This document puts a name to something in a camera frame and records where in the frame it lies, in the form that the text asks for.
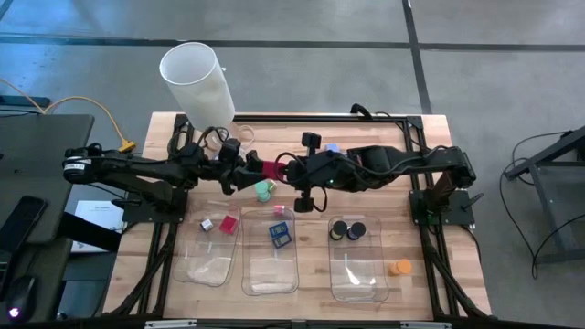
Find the grey metal bracket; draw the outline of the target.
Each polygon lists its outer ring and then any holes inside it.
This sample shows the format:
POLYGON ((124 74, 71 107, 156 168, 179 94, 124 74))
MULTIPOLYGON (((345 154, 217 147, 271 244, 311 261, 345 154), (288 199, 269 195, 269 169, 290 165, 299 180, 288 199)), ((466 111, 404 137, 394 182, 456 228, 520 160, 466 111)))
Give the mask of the grey metal bracket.
POLYGON ((400 329, 452 329, 449 323, 441 322, 422 322, 422 321, 408 321, 401 322, 400 329))
POLYGON ((144 329, 192 329, 197 327, 195 319, 148 321, 144 329))

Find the dark grey desk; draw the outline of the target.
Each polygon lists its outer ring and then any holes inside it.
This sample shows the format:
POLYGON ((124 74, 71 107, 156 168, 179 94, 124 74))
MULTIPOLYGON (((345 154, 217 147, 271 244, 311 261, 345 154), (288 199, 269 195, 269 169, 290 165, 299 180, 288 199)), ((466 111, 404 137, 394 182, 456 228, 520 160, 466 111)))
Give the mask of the dark grey desk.
POLYGON ((30 323, 57 314, 61 281, 72 240, 58 238, 71 184, 62 161, 69 148, 86 145, 90 115, 26 115, 0 119, 0 228, 22 196, 48 205, 18 251, 0 251, 0 325, 8 324, 4 295, 24 275, 37 278, 36 306, 30 323))

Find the white paper sheet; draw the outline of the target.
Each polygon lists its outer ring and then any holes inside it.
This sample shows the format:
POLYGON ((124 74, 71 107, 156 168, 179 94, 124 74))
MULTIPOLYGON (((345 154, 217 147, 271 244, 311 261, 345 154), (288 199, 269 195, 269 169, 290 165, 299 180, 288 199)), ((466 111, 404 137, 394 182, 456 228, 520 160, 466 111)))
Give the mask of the white paper sheet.
MULTIPOLYGON (((102 228, 122 233, 126 224, 122 221, 123 210, 111 201, 80 200, 74 215, 102 228)), ((71 247, 72 253, 102 253, 107 252, 90 244, 74 241, 71 247)))

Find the black smartphone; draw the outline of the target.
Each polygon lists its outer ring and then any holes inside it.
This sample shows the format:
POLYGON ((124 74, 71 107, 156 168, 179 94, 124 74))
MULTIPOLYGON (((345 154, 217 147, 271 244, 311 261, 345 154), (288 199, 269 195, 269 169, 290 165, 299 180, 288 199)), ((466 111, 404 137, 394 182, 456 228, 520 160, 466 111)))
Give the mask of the black smartphone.
POLYGON ((22 196, 0 228, 0 251, 9 253, 18 251, 40 220, 47 205, 45 199, 22 196))

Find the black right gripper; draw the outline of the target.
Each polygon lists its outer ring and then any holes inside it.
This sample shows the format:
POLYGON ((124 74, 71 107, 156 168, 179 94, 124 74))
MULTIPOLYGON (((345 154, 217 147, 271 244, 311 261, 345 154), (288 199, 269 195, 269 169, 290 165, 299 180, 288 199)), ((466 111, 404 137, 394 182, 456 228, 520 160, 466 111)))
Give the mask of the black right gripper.
POLYGON ((276 159, 275 164, 278 167, 287 166, 287 178, 282 174, 277 174, 276 178, 297 190, 325 187, 330 180, 326 170, 333 161, 333 152, 330 150, 316 152, 321 145, 321 139, 317 133, 303 133, 301 144, 307 149, 307 155, 294 154, 291 158, 276 159))

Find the small red cube box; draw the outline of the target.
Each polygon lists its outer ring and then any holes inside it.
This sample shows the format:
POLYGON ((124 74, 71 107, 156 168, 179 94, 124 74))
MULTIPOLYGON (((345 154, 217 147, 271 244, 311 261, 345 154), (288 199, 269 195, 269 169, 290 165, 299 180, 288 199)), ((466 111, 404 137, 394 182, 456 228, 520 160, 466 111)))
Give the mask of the small red cube box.
POLYGON ((269 178, 269 179, 273 179, 273 180, 278 180, 276 178, 277 174, 282 174, 285 175, 285 171, 286 171, 286 167, 278 167, 277 164, 275 164, 275 162, 273 161, 263 161, 263 167, 261 169, 263 175, 265 178, 269 178))

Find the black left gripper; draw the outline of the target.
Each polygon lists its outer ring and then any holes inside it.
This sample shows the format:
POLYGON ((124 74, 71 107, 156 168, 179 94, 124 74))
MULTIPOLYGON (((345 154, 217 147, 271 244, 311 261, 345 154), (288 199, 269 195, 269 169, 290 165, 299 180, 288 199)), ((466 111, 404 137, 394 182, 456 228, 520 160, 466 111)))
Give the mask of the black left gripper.
POLYGON ((246 164, 242 160, 235 162, 215 163, 214 173, 220 183, 224 195, 232 195, 236 190, 240 191, 250 186, 246 176, 247 168, 262 168, 263 161, 259 158, 256 150, 246 153, 246 164))

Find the orange sand timer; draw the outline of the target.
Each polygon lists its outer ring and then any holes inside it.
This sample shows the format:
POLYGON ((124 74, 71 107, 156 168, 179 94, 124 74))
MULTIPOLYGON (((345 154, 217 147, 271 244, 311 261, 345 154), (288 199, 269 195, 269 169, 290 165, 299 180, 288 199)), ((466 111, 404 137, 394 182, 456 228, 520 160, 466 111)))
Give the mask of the orange sand timer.
POLYGON ((396 260, 388 265, 388 274, 390 276, 408 275, 411 272, 412 264, 406 259, 396 260))

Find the grey metal stand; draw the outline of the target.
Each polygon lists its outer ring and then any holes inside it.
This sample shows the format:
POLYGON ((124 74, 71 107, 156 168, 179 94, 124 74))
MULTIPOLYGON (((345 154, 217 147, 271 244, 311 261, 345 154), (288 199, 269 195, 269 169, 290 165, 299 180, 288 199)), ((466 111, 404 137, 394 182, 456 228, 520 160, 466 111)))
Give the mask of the grey metal stand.
POLYGON ((551 231, 532 251, 532 263, 585 260, 585 125, 529 157, 511 154, 509 181, 530 175, 551 231))

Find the black computer mouse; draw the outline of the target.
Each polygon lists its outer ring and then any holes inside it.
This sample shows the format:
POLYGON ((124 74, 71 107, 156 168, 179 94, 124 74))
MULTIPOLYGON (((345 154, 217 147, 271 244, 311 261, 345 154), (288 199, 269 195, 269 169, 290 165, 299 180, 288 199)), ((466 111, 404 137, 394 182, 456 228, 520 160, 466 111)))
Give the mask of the black computer mouse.
POLYGON ((24 323, 32 317, 36 306, 36 292, 37 278, 34 276, 24 275, 13 282, 5 299, 9 323, 24 323))

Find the clear plastic bin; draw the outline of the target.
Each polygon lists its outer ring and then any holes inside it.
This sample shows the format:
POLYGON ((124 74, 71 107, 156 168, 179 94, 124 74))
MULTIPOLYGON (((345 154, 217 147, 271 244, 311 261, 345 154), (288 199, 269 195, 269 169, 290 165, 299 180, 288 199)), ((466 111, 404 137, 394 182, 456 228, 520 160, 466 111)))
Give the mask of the clear plastic bin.
POLYGON ((295 292, 299 285, 295 215, 285 208, 255 210, 243 216, 242 290, 251 296, 295 292), (285 222, 292 242, 280 249, 272 245, 269 227, 285 222))
POLYGON ((383 302, 388 298, 380 220, 367 215, 340 215, 328 222, 328 257, 330 288, 339 302, 383 302), (354 222, 362 222, 366 234, 358 240, 350 240, 345 234, 340 240, 332 240, 329 230, 337 220, 343 220, 348 228, 354 222))
POLYGON ((240 209, 225 202, 207 201, 196 203, 188 210, 177 236, 173 278, 184 283, 221 286, 233 268, 239 226, 233 235, 221 232, 219 226, 226 215, 240 220, 240 209), (210 231, 200 226, 205 219, 214 225, 210 231))

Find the black flat floor bar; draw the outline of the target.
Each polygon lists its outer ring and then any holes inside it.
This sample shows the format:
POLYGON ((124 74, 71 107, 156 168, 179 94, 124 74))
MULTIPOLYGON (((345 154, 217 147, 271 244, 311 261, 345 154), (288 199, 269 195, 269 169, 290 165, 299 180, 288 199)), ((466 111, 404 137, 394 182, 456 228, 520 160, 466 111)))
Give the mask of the black flat floor bar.
POLYGON ((28 99, 25 96, 0 95, 0 106, 18 106, 18 107, 35 107, 47 108, 51 104, 51 100, 45 97, 31 97, 28 99))

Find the black desk support bar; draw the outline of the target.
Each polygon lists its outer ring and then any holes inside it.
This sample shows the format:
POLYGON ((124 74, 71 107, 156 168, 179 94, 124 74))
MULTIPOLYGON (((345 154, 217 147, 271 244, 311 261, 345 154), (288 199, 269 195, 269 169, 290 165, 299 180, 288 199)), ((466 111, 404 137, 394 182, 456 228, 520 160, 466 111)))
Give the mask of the black desk support bar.
POLYGON ((122 234, 65 212, 60 218, 57 237, 72 239, 109 252, 116 252, 122 234))

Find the red rectangular box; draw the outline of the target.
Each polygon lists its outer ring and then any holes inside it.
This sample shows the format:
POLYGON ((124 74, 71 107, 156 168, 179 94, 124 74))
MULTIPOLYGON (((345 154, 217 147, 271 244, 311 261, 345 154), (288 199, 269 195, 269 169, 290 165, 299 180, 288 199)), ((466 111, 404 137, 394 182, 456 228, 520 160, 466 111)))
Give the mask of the red rectangular box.
POLYGON ((225 234, 233 235, 239 226, 239 220, 233 216, 226 215, 220 226, 219 230, 225 234))

